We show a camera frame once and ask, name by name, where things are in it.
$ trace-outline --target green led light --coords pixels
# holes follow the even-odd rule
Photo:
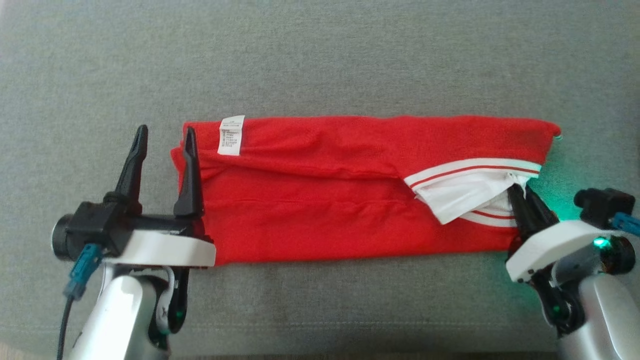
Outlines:
[[[593,239],[593,245],[602,249],[609,246],[609,239],[603,237],[595,238]]]

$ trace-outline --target gray fabric surface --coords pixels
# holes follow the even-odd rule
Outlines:
[[[53,353],[70,264],[54,258],[49,231],[114,187],[143,123],[151,213],[175,200],[168,151],[181,124],[237,114],[546,119],[564,140],[533,186],[563,218],[576,216],[580,188],[640,195],[636,10],[632,1],[5,1],[0,341]],[[196,271],[173,347],[553,350],[534,292],[510,283],[504,258]],[[639,271],[623,280],[640,299]],[[73,309],[70,337],[98,282]]]

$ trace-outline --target blue cable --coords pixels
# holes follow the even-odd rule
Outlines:
[[[625,213],[616,213],[611,225],[626,233],[640,236],[640,220]]]

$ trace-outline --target cable connector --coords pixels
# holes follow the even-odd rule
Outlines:
[[[98,266],[100,266],[103,257],[104,255],[100,245],[91,243],[84,246],[82,253],[80,253],[73,269],[71,269],[69,273],[71,280],[69,280],[63,292],[66,297],[72,298],[75,301],[82,298],[89,278]]]

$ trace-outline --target blue connector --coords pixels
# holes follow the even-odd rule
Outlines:
[[[640,236],[640,220],[625,213],[616,213],[611,225],[626,233]]]
[[[69,273],[71,280],[69,280],[63,292],[66,297],[73,298],[75,301],[82,298],[86,290],[86,283],[89,282],[89,278],[95,269],[100,266],[103,257],[102,248],[97,244],[86,244],[84,246],[74,268]]]

